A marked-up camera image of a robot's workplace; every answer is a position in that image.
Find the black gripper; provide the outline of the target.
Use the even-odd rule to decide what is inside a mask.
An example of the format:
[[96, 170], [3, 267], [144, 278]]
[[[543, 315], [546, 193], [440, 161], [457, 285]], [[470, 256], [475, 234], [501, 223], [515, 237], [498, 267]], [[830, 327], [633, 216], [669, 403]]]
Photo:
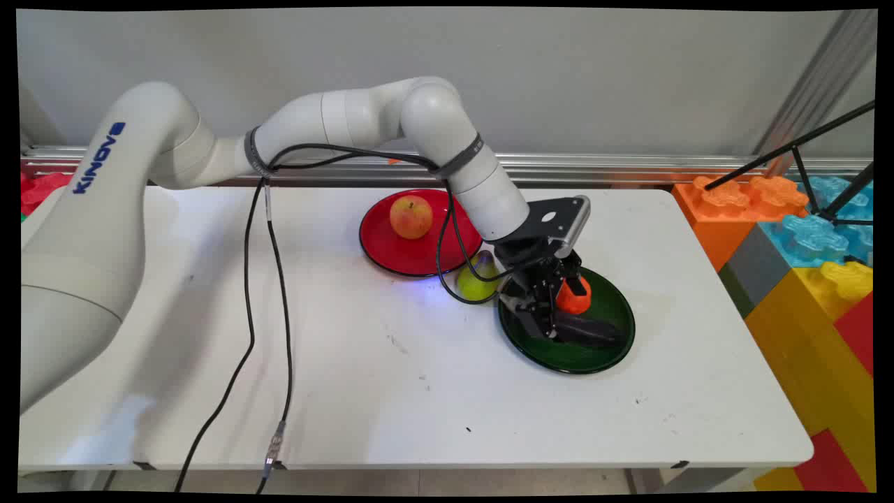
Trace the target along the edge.
[[494, 251], [525, 293], [501, 293], [502, 305], [520, 320], [526, 334], [558, 342], [556, 296], [589, 296], [577, 252], [567, 242], [547, 238], [497, 243]]

